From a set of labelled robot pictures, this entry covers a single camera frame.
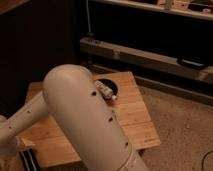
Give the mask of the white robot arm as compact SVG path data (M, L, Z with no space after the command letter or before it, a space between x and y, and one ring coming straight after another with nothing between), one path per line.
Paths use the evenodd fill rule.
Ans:
M98 92L91 72L72 64L50 70L42 90L0 122L0 159L14 156L17 135L47 114L89 171L149 171Z

